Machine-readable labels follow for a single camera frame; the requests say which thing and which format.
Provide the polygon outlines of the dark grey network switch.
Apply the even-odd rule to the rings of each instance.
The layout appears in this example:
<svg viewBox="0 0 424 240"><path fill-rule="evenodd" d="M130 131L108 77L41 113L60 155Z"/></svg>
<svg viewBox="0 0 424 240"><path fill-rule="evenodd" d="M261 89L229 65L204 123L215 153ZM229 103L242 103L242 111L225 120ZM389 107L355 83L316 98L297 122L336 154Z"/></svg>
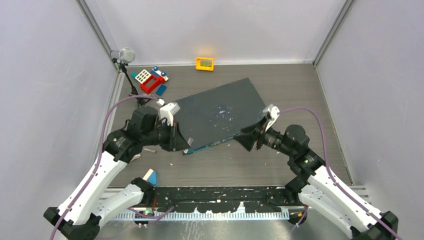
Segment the dark grey network switch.
<svg viewBox="0 0 424 240"><path fill-rule="evenodd" d="M245 127L263 118L266 107L249 78L176 100L180 109L174 114L190 155L232 140Z"/></svg>

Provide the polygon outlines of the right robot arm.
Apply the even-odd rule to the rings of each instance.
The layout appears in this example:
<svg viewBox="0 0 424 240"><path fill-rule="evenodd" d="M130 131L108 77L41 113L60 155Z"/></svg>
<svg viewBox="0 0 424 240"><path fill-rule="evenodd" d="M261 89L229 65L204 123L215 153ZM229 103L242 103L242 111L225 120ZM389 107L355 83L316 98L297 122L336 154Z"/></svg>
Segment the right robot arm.
<svg viewBox="0 0 424 240"><path fill-rule="evenodd" d="M374 207L341 181L309 148L310 139L302 126L292 124L281 133L268 123L263 118L234 139L248 151L267 146L289 157L287 164L296 177L284 187L288 203L313 208L351 240L400 239L398 217Z"/></svg>

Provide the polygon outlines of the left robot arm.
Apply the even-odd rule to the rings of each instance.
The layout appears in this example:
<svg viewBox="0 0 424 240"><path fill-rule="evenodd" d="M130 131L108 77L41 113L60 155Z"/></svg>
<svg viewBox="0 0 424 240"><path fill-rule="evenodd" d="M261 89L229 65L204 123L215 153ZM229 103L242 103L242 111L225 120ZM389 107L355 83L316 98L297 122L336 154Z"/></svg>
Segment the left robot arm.
<svg viewBox="0 0 424 240"><path fill-rule="evenodd" d="M167 152L188 149L174 115L180 110L176 102L160 109L137 108L123 128L111 132L98 158L73 193L58 207L49 207L43 217L68 240L93 240L101 228L125 209L139 204L148 207L154 199L154 183L149 170L144 177L131 181L106 200L100 197L112 180L145 146L160 146Z"/></svg>

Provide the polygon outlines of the silver SFP module front left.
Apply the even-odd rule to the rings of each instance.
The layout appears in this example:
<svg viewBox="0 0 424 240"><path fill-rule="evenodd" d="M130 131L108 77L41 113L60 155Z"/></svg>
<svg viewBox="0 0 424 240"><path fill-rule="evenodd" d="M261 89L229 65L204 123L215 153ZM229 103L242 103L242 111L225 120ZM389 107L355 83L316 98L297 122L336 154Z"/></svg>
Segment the silver SFP module front left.
<svg viewBox="0 0 424 240"><path fill-rule="evenodd" d="M155 153L157 152L156 150L149 149L149 148L143 148L143 151L144 151L144 152L153 153L153 154L155 154Z"/></svg>

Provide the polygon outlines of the blue white wedge block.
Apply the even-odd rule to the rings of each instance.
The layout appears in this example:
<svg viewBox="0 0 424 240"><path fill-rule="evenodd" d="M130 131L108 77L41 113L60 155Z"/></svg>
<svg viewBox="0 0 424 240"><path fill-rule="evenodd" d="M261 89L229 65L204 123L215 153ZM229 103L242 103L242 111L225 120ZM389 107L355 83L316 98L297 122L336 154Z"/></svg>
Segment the blue white wedge block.
<svg viewBox="0 0 424 240"><path fill-rule="evenodd" d="M156 186L158 184L157 181L157 172L153 169L149 169L146 174L142 177L142 179L153 186Z"/></svg>

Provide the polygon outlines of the small blue toy brick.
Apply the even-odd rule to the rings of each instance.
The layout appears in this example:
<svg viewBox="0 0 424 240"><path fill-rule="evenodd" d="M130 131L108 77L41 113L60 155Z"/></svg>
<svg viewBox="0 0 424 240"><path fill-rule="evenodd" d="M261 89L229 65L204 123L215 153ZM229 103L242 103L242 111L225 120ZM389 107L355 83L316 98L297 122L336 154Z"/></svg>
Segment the small blue toy brick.
<svg viewBox="0 0 424 240"><path fill-rule="evenodd" d="M164 84L162 84L158 89L157 89L157 91L156 91L156 95L158 95L158 96L162 96L163 94L164 94L164 92L166 91L166 89L167 89L167 86L166 85L164 85Z"/></svg>

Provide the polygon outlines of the blue white toy brick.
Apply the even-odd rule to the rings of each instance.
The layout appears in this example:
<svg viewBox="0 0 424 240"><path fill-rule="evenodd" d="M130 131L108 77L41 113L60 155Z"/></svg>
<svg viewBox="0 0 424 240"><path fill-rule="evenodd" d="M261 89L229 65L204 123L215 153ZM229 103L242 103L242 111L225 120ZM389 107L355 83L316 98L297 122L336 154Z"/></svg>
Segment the blue white toy brick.
<svg viewBox="0 0 424 240"><path fill-rule="evenodd" d="M152 75L162 77L165 82L169 80L167 73L165 71L161 71L158 66L154 66L150 73Z"/></svg>

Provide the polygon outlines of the white window toy brick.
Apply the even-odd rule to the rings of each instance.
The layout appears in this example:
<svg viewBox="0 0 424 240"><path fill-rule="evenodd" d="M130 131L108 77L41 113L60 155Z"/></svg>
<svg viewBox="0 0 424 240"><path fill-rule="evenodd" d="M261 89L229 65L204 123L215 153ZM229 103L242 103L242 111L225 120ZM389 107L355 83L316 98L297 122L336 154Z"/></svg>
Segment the white window toy brick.
<svg viewBox="0 0 424 240"><path fill-rule="evenodd" d="M152 74L147 71L146 69L143 69L139 74L137 74L134 78L140 83L140 84L144 84L150 77L152 76Z"/></svg>

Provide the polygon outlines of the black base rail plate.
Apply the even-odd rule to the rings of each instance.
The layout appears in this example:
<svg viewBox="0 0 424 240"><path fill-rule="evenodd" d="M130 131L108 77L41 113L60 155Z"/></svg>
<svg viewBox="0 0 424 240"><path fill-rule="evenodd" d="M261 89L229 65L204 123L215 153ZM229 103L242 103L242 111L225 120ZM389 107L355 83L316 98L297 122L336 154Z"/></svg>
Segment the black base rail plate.
<svg viewBox="0 0 424 240"><path fill-rule="evenodd" d="M177 213L276 213L281 207L303 207L298 195L279 186L155 187L142 198L142 207Z"/></svg>

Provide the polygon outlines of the red toy brick frame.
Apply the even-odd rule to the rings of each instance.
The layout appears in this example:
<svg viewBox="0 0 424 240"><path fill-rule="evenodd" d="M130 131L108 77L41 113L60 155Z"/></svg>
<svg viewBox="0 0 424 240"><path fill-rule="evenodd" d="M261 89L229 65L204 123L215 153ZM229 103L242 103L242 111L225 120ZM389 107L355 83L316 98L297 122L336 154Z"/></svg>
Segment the red toy brick frame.
<svg viewBox="0 0 424 240"><path fill-rule="evenodd" d="M162 76L150 75L140 82L140 88L146 93L150 94L159 85L164 84L166 80Z"/></svg>

